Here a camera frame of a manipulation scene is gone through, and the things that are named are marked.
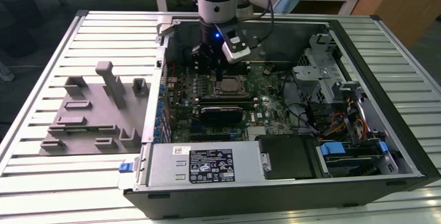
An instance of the aluminum extrusion table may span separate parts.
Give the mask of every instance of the aluminum extrusion table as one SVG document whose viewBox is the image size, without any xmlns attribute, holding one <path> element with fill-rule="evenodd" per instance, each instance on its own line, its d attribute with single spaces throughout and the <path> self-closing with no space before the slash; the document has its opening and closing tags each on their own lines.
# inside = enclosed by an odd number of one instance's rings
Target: aluminum extrusion table
<svg viewBox="0 0 441 224">
<path fill-rule="evenodd" d="M 0 145 L 0 219 L 5 223 L 439 223 L 441 182 L 359 207 L 148 220 L 117 189 L 117 167 L 137 154 L 38 156 L 69 75 L 84 76 L 86 83 L 101 82 L 94 64 L 109 60 L 123 82 L 135 77 L 147 82 L 160 78 L 155 64 L 163 49 L 156 43 L 156 25 L 172 15 L 196 14 L 89 11 L 74 17 Z M 283 17 L 339 20 L 434 165 L 441 167 L 441 88 L 383 23 L 366 16 Z"/>
</svg>

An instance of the electronic components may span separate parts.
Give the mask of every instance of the electronic components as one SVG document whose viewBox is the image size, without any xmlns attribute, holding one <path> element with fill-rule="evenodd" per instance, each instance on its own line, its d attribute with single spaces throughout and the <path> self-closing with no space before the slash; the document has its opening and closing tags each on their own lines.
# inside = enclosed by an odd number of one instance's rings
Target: electronic components
<svg viewBox="0 0 441 224">
<path fill-rule="evenodd" d="M 239 107 L 205 107 L 200 109 L 199 119 L 204 124 L 221 126 L 239 123 L 241 113 L 243 109 Z"/>
</svg>

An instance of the table leg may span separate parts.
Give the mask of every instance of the table leg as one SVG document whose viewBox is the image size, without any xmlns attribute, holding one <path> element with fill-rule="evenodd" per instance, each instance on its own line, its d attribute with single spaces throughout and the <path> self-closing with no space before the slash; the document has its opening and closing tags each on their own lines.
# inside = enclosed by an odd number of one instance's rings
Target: table leg
<svg viewBox="0 0 441 224">
<path fill-rule="evenodd" d="M 342 5 L 342 8 L 339 9 L 338 15 L 350 15 L 351 11 L 354 10 L 356 2 L 358 0 L 346 0 L 346 2 Z"/>
<path fill-rule="evenodd" d="M 157 11 L 167 11 L 167 1 L 156 0 L 156 3 L 157 3 Z"/>
</svg>

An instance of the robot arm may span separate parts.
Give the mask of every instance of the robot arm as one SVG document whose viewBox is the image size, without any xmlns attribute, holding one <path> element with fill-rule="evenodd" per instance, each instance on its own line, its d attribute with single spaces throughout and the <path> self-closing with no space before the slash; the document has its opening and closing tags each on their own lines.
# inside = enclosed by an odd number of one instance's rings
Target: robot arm
<svg viewBox="0 0 441 224">
<path fill-rule="evenodd" d="M 244 0 L 267 8 L 268 0 Z M 286 14 L 294 9 L 299 0 L 271 0 L 275 13 Z M 201 29 L 201 43 L 195 47 L 192 56 L 197 63 L 216 71 L 221 78 L 224 65 L 241 61 L 249 54 L 249 44 L 239 29 L 236 11 L 249 7 L 237 0 L 197 0 L 197 12 Z"/>
</svg>

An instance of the metal bracket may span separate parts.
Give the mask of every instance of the metal bracket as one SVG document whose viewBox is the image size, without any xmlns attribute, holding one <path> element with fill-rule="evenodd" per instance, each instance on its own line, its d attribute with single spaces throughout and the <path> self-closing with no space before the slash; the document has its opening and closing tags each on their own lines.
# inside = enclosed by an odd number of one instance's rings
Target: metal bracket
<svg viewBox="0 0 441 224">
<path fill-rule="evenodd" d="M 311 66 L 296 66 L 292 68 L 295 78 L 300 81 L 318 81 L 323 78 L 328 78 L 328 73 L 324 69 L 319 69 Z"/>
<path fill-rule="evenodd" d="M 335 85 L 339 87 L 340 91 L 355 91 L 360 86 L 358 82 L 348 81 L 348 82 L 336 82 Z"/>
<path fill-rule="evenodd" d="M 172 16 L 169 15 L 159 16 L 157 24 L 156 24 L 157 36 L 163 37 L 164 35 L 169 34 L 172 31 L 173 31 Z"/>
</svg>

